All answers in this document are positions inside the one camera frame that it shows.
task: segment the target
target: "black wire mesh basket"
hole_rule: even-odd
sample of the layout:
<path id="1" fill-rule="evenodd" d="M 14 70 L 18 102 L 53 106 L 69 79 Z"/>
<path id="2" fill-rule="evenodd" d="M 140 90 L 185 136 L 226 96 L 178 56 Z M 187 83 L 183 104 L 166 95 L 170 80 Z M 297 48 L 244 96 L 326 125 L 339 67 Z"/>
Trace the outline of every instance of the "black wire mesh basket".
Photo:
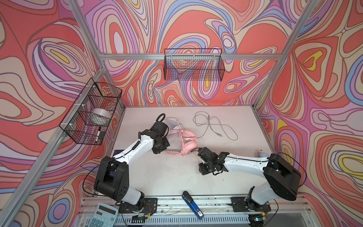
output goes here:
<path id="1" fill-rule="evenodd" d="M 164 79 L 222 81 L 225 72 L 220 48 L 164 49 Z"/>
<path id="2" fill-rule="evenodd" d="M 108 83 L 92 82 L 90 91 L 74 116 L 69 122 L 61 123 L 60 127 L 75 143 L 101 145 L 121 99 L 122 90 Z"/>

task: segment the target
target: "light blue calculator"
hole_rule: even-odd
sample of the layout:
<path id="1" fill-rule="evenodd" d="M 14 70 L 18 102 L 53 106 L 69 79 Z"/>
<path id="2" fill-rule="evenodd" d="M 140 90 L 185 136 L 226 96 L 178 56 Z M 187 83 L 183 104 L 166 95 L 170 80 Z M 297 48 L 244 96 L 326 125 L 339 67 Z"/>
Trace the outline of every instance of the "light blue calculator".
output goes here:
<path id="1" fill-rule="evenodd" d="M 112 227 L 117 218 L 118 209 L 99 203 L 88 227 Z"/>

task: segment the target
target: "aluminum frame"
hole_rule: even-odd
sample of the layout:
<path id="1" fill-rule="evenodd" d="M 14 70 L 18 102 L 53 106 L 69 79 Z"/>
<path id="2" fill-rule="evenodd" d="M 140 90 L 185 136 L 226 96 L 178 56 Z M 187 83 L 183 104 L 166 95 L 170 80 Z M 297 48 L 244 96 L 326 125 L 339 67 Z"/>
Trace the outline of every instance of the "aluminum frame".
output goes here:
<path id="1" fill-rule="evenodd" d="M 264 82 L 262 88 L 260 89 L 257 98 L 253 106 L 255 104 L 259 104 L 262 101 L 263 94 L 269 89 L 273 79 L 276 77 L 279 68 L 282 66 L 284 60 L 286 59 L 288 52 L 291 50 L 295 40 L 297 39 L 298 35 L 300 34 L 301 29 L 305 25 L 308 17 L 311 15 L 314 7 L 320 0 L 309 0 L 303 9 L 297 24 L 295 25 L 292 33 L 287 39 L 285 46 L 281 52 L 281 54 L 222 54 L 222 59 L 224 60 L 277 60 L 274 64 L 274 67 L 271 70 L 271 73 L 267 77 L 266 81 Z M 77 23 L 81 29 L 82 34 L 84 35 L 87 43 L 90 45 L 91 51 L 97 63 L 99 64 L 99 70 L 94 76 L 94 81 L 100 81 L 102 76 L 105 76 L 105 79 L 108 83 L 113 84 L 111 75 L 109 71 L 106 69 L 104 60 L 122 60 L 122 59 L 130 59 L 130 60 L 162 60 L 164 55 L 161 54 L 101 54 L 93 36 L 91 34 L 90 28 L 86 22 L 86 19 L 82 13 L 82 10 L 77 2 L 77 0 L 68 0 L 69 6 L 71 8 L 72 13 L 75 16 Z M 80 95 L 78 101 L 82 101 L 85 94 L 87 94 L 87 89 Z M 123 112 L 125 111 L 125 107 L 121 103 L 121 107 Z M 74 106 L 71 108 L 68 116 L 66 119 L 71 118 L 77 108 Z M 29 169 L 15 192 L 9 198 L 5 206 L 3 207 L 0 213 L 0 227 L 8 227 L 12 224 L 13 220 L 17 216 L 18 212 L 21 210 L 21 207 L 27 200 L 29 194 L 33 190 L 34 186 L 40 179 L 41 175 L 43 174 L 44 170 L 48 166 L 49 162 L 51 161 L 52 157 L 54 156 L 55 152 L 58 150 L 59 146 L 61 145 L 63 139 L 65 138 L 66 134 L 63 132 L 62 129 L 58 128 L 56 133 L 53 135 L 51 140 L 48 142 L 42 153 L 36 159 L 35 163 Z"/>

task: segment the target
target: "gray cable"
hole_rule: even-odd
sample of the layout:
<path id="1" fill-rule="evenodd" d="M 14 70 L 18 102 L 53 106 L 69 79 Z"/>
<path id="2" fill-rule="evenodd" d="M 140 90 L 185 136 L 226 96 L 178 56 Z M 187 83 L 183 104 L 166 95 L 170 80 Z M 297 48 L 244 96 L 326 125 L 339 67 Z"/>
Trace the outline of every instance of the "gray cable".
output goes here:
<path id="1" fill-rule="evenodd" d="M 197 123 L 197 122 L 196 122 L 196 117 L 197 117 L 197 116 L 204 116 L 204 117 L 207 119 L 207 121 L 206 121 L 205 123 Z M 216 119 L 218 120 L 219 124 L 212 124 L 212 123 L 211 123 L 211 120 L 212 120 L 213 118 L 216 118 Z M 220 134 L 220 133 L 218 133 L 218 132 L 214 131 L 214 130 L 213 130 L 213 128 L 212 128 L 212 125 L 220 125 L 220 126 L 221 126 L 221 128 L 222 128 L 222 130 L 223 130 L 223 132 L 224 132 L 224 134 L 226 134 L 226 136 L 228 137 L 228 139 L 233 140 L 233 141 L 238 140 L 238 135 L 237 135 L 236 131 L 235 131 L 235 130 L 231 127 L 231 126 L 226 125 L 226 124 L 222 124 L 222 123 L 221 123 L 221 121 L 220 121 L 217 117 L 210 117 L 210 115 L 209 115 L 207 112 L 205 112 L 205 111 L 198 111 L 198 112 L 196 112 L 196 113 L 195 113 L 195 115 L 194 115 L 194 117 L 193 117 L 193 122 L 195 123 L 195 125 L 196 125 L 196 126 L 208 125 L 208 126 L 207 126 L 207 128 L 205 129 L 205 131 L 204 131 L 203 135 L 202 135 L 202 136 L 199 136 L 199 137 L 197 137 L 197 138 L 201 138 L 201 137 L 203 137 L 203 136 L 205 135 L 205 133 L 207 132 L 207 130 L 208 130 L 208 128 L 209 128 L 209 127 L 211 128 L 211 130 L 212 130 L 215 134 L 217 134 L 217 136 L 222 137 L 222 136 L 223 136 L 222 134 Z M 237 138 L 236 138 L 236 139 L 231 139 L 231 138 L 227 135 L 227 133 L 224 131 L 223 125 L 228 126 L 230 129 L 232 129 L 232 131 L 236 134 Z"/>

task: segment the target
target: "dark blue object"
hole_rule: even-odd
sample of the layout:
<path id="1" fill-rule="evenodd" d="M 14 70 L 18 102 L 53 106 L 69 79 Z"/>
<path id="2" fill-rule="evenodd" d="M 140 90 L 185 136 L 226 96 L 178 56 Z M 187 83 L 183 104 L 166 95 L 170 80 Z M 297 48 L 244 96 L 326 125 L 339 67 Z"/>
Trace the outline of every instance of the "dark blue object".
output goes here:
<path id="1" fill-rule="evenodd" d="M 194 212 L 194 214 L 197 216 L 199 220 L 201 220 L 204 217 L 204 214 L 199 209 L 197 204 L 193 201 L 193 198 L 189 195 L 187 191 L 184 191 L 182 196 L 183 200 L 188 204 L 189 208 Z"/>

